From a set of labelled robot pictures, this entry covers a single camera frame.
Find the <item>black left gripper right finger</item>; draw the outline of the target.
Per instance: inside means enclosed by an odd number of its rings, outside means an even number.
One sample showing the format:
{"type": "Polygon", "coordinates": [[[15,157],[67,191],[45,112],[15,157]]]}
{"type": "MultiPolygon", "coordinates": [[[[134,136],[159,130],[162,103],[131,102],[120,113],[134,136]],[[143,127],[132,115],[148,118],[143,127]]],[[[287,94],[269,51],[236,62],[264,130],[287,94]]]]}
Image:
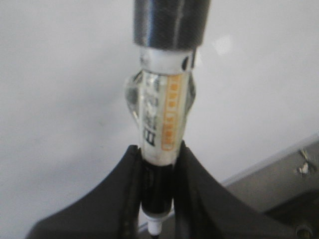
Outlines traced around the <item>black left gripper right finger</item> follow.
{"type": "Polygon", "coordinates": [[[295,230],[233,196],[181,143],[173,173],[175,238],[295,239],[295,230]]]}

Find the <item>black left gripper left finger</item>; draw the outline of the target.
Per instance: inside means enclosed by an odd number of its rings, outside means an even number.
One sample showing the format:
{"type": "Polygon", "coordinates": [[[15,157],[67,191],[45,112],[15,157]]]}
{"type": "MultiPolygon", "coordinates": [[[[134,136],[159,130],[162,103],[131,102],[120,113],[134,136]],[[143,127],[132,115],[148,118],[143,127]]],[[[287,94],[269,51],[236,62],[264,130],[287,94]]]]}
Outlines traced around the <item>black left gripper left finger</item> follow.
{"type": "Polygon", "coordinates": [[[67,208],[37,222],[28,239],[136,239],[142,160],[130,145],[114,170],[67,208]]]}

